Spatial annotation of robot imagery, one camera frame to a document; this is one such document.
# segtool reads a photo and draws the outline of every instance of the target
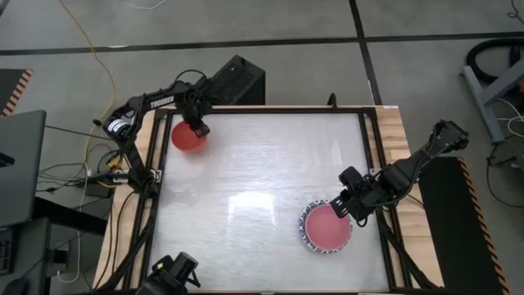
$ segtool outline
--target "pink plate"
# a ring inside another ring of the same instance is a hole
[[[331,205],[315,207],[305,219],[305,233],[310,242],[324,251],[339,251],[351,237],[348,217],[338,218]]]

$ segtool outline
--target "black metal frame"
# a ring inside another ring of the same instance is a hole
[[[386,165],[386,157],[384,154],[384,149],[382,146],[382,138],[380,135],[380,131],[378,129],[378,122],[377,122],[377,113],[374,107],[355,107],[355,108],[340,108],[337,106],[337,99],[332,95],[329,99],[328,104],[331,104],[332,107],[298,107],[297,108],[286,108],[286,107],[250,107],[250,108],[229,108],[229,109],[214,109],[211,114],[303,114],[303,113],[344,113],[344,114],[357,114],[359,117],[359,123],[360,123],[360,129],[362,134],[362,139],[364,142],[364,152],[366,156],[366,162],[368,164],[368,168],[372,169],[375,168],[373,164],[373,157],[371,153],[370,148],[370,142],[368,137],[368,132],[366,128],[366,116],[371,120],[372,128],[373,128],[373,137],[377,145],[377,154],[380,162],[380,167],[384,167]],[[152,159],[153,155],[156,150],[156,140],[158,137],[158,133],[160,131],[160,120],[165,119],[165,128],[164,128],[164,137],[162,140],[162,146],[160,148],[160,159],[159,164],[157,167],[155,167],[158,170],[164,170],[165,168],[165,155],[167,153],[167,147],[169,143],[169,132],[171,130],[171,123],[173,121],[173,116],[178,115],[178,112],[176,110],[166,110],[161,109],[157,110],[155,112],[155,119],[153,122],[152,130],[151,130],[151,137],[150,137],[150,144],[147,151],[147,160],[146,160],[146,166],[152,166]],[[133,226],[133,235],[131,238],[131,244],[133,244],[136,241],[137,236],[140,233],[140,224],[142,223],[143,219],[143,209],[145,207],[146,198],[140,196],[138,201],[138,212],[135,216],[134,220],[134,226]],[[151,211],[155,211],[155,208],[158,207],[158,200],[153,200],[151,205]],[[391,220],[394,230],[395,238],[401,243],[401,245],[404,245],[402,241],[402,235],[400,232],[400,223],[398,220],[398,215],[396,213],[396,209],[394,206],[390,207],[390,214],[391,214]],[[151,244],[152,244],[152,238],[153,234],[149,237],[149,239],[146,241],[146,244],[144,245],[144,253],[142,257],[142,264],[141,264],[141,271],[140,271],[140,281],[141,283],[146,277],[147,277],[147,270],[149,265],[149,258],[151,255]],[[386,269],[386,277],[387,282],[390,290],[397,289],[396,281],[395,281],[395,274],[393,271],[393,265],[391,260],[391,253],[389,248],[389,243],[387,242],[386,237],[383,234],[380,234],[381,239],[381,246],[382,246],[382,254],[384,258],[384,266]],[[402,271],[403,271],[403,277],[404,277],[404,286],[411,288],[411,277],[409,275],[408,270],[405,268],[404,263],[401,263]],[[130,288],[131,283],[131,274],[133,272],[133,265],[131,265],[125,276],[124,276],[124,284],[123,288]]]

